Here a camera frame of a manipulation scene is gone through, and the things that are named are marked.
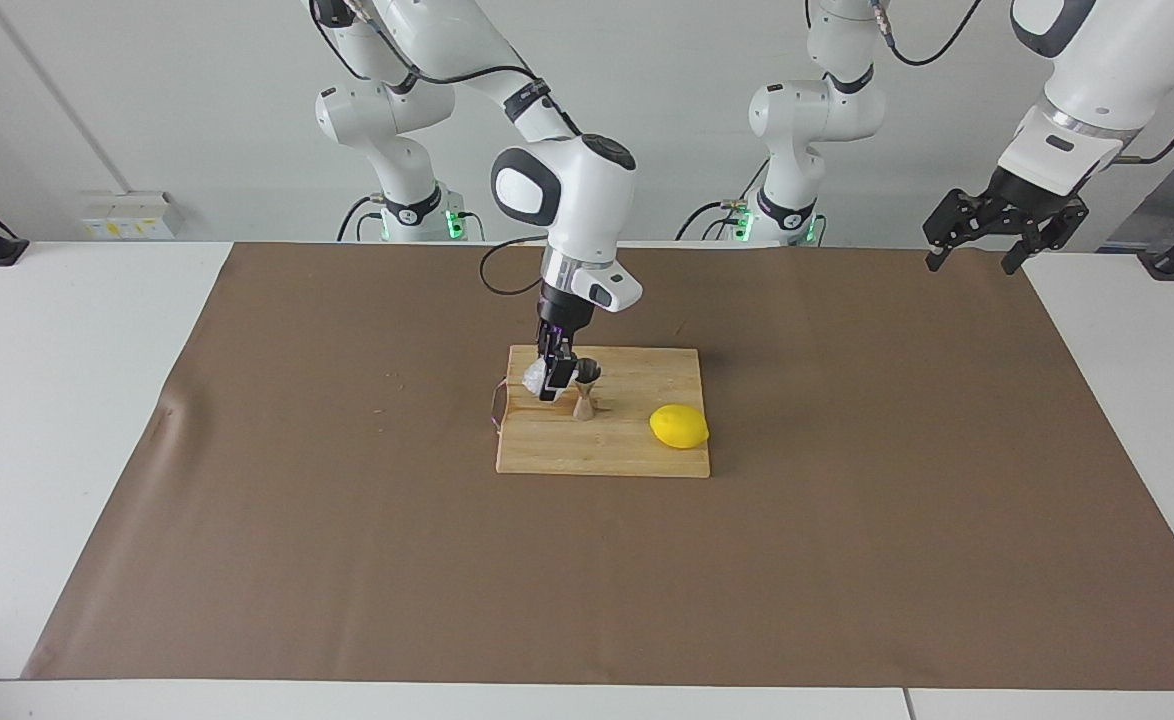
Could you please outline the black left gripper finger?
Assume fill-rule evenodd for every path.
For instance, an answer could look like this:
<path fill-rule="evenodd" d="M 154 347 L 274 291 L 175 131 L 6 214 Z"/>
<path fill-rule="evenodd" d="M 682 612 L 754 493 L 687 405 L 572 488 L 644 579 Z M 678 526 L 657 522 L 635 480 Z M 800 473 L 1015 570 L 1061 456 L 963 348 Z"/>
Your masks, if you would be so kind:
<path fill-rule="evenodd" d="M 1017 234 L 1018 240 L 1000 260 L 1003 272 L 1013 275 L 1031 256 L 1047 250 L 1062 249 L 1087 218 L 1089 208 L 1082 200 L 1070 200 L 1061 210 L 1048 218 L 1035 220 L 1023 210 L 1008 209 L 1003 227 Z"/>
<path fill-rule="evenodd" d="M 939 272 L 958 247 L 985 237 L 994 217 L 993 198 L 985 193 L 974 196 L 962 188 L 947 191 L 922 224 L 922 233 L 930 245 L 926 256 L 930 272 Z"/>

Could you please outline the wooden cutting board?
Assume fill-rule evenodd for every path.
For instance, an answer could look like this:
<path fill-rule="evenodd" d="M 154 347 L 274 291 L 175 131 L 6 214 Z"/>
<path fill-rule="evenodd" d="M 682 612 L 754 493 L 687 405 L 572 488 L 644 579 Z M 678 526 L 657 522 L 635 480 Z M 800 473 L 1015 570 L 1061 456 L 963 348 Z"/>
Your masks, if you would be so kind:
<path fill-rule="evenodd" d="M 652 413 L 669 404 L 706 409 L 700 355 L 695 348 L 581 346 L 598 359 L 595 415 L 578 420 L 578 391 L 538 401 L 522 375 L 540 356 L 537 346 L 513 345 L 506 359 L 506 401 L 497 433 L 495 471 L 501 475 L 652 477 L 703 479 L 710 451 L 669 448 L 652 433 Z"/>

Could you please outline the yellow lemon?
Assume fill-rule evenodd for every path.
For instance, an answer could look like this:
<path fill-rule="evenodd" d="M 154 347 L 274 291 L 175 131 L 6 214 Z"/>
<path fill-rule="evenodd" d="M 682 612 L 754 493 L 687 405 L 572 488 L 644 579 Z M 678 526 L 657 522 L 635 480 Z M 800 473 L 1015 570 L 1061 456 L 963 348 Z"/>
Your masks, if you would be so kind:
<path fill-rule="evenodd" d="M 684 404 L 666 404 L 648 416 L 652 435 L 666 448 L 700 448 L 709 440 L 710 429 L 703 411 Z"/>

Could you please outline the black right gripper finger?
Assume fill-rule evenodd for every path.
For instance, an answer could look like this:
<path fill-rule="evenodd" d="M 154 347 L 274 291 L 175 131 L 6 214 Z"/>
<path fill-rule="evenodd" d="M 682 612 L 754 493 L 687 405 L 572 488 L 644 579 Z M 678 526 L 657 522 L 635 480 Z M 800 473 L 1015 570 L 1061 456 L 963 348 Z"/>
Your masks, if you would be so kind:
<path fill-rule="evenodd" d="M 579 364 L 572 350 L 558 348 L 544 356 L 544 378 L 538 388 L 538 401 L 556 401 L 574 379 Z"/>

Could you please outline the brown paper table mat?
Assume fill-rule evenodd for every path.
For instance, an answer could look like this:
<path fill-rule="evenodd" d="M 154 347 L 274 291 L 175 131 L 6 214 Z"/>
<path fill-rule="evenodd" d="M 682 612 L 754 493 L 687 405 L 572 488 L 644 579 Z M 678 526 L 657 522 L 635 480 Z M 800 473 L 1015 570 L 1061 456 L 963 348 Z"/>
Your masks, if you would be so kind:
<path fill-rule="evenodd" d="M 236 245 L 23 667 L 1174 691 L 1174 536 L 981 251 L 629 249 L 711 477 L 495 473 L 529 300 L 441 245 Z"/>

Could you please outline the white wall socket box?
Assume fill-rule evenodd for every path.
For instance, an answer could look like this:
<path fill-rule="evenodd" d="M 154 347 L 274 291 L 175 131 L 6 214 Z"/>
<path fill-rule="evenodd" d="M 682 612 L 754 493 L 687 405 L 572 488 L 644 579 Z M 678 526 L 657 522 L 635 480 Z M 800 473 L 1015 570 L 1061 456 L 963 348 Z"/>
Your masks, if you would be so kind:
<path fill-rule="evenodd" d="M 92 240 L 174 241 L 185 218 L 163 191 L 85 193 L 79 224 Z"/>

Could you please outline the steel double jigger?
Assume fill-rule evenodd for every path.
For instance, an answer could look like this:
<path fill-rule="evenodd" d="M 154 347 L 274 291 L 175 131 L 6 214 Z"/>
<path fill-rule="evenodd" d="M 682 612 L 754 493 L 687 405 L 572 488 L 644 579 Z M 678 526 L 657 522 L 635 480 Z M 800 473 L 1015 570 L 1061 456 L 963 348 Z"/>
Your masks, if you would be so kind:
<path fill-rule="evenodd" d="M 596 359 L 579 357 L 573 377 L 578 393 L 572 410 L 572 416 L 575 420 L 592 420 L 595 418 L 596 404 L 592 391 L 601 375 L 602 368 Z"/>

